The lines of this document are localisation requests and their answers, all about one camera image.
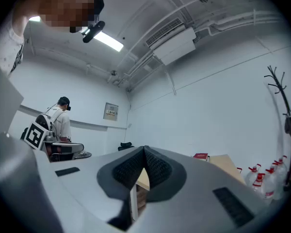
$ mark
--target fluorescent light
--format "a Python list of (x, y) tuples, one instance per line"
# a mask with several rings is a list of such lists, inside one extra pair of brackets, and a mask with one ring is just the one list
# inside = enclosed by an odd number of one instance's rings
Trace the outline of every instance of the fluorescent light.
[(88, 31), (88, 27), (85, 27), (84, 29), (82, 29), (81, 33), (84, 33), (86, 31)]
[(40, 17), (31, 17), (29, 21), (41, 21)]
[(98, 33), (94, 38), (108, 45), (109, 47), (115, 49), (118, 52), (120, 52), (124, 46), (122, 43), (118, 42), (117, 40), (113, 39), (112, 37), (108, 36), (103, 32)]

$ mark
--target coat rack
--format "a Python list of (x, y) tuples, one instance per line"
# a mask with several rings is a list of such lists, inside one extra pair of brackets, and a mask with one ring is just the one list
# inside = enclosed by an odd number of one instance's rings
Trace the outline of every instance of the coat rack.
[[(275, 92), (275, 94), (281, 93), (282, 98), (283, 98), (283, 100), (285, 102), (285, 105), (286, 105), (286, 108), (287, 108), (287, 113), (283, 113), (283, 115), (286, 116), (285, 133), (289, 134), (290, 137), (291, 137), (291, 109), (290, 109), (286, 94), (284, 92), (284, 89), (286, 89), (287, 86), (285, 85), (285, 87), (282, 88), (282, 80), (283, 80), (283, 77), (285, 76), (285, 72), (283, 72), (282, 77), (281, 77), (281, 81), (279, 82), (277, 77), (276, 77), (276, 74), (275, 74), (277, 67), (275, 67), (274, 71), (273, 71), (271, 66), (269, 66), (267, 68), (271, 72), (271, 75), (266, 75), (264, 77), (265, 78), (266, 77), (272, 77), (274, 79), (274, 81), (275, 81), (275, 84), (269, 83), (268, 85), (277, 87), (279, 91)], [(290, 166), (289, 166), (289, 170), (288, 170), (288, 173), (287, 173), (287, 178), (286, 178), (286, 181), (285, 181), (285, 187), (286, 188), (289, 187), (290, 175), (291, 175), (291, 158), (290, 158)]]

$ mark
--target white table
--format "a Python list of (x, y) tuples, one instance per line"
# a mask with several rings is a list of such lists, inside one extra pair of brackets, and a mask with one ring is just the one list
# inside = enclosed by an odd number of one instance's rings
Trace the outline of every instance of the white table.
[[(229, 175), (233, 176), (235, 179), (237, 179), (238, 181), (245, 184), (242, 176), (240, 175), (239, 171), (235, 167), (231, 158), (227, 154), (211, 156), (209, 158), (209, 162), (216, 165), (217, 167), (221, 168), (223, 171), (227, 172)], [(135, 221), (138, 219), (136, 185), (139, 185), (148, 191), (150, 190), (149, 177), (148, 177), (145, 169), (142, 170), (136, 184), (134, 185), (134, 187), (130, 191), (131, 214), (132, 214), (132, 218)]]

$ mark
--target plastic bottle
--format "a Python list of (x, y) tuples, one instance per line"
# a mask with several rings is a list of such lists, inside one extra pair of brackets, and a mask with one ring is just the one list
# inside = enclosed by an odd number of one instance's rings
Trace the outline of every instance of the plastic bottle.
[(257, 193), (260, 198), (264, 198), (265, 190), (263, 185), (263, 176), (265, 173), (258, 173), (256, 180), (252, 183), (251, 188)]
[(275, 191), (275, 194), (273, 197), (275, 200), (281, 199), (283, 197), (283, 194), (284, 194), (283, 186), (284, 186), (284, 183), (286, 181), (288, 169), (287, 169), (286, 165), (283, 163), (283, 157), (279, 158), (279, 161), (275, 161), (275, 163), (277, 163), (277, 165), (278, 165), (277, 169), (276, 169), (277, 187), (276, 187), (276, 191)]
[(264, 199), (267, 204), (270, 204), (273, 200), (273, 196), (275, 190), (277, 188), (277, 175), (275, 172), (275, 168), (277, 167), (276, 163), (273, 163), (270, 169), (266, 169), (266, 175), (263, 181), (263, 188), (264, 188)]
[(257, 166), (254, 166), (252, 168), (248, 167), (250, 169), (250, 172), (246, 175), (244, 181), (247, 184), (247, 186), (252, 186), (253, 182), (257, 179), (258, 176), (258, 170)]

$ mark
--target air conditioner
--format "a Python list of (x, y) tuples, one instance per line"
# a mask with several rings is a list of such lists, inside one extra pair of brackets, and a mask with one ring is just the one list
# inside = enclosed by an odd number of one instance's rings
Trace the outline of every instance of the air conditioner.
[(193, 28), (185, 26), (176, 18), (155, 32), (146, 43), (154, 55), (164, 65), (168, 65), (183, 55), (195, 50), (193, 40), (196, 38)]

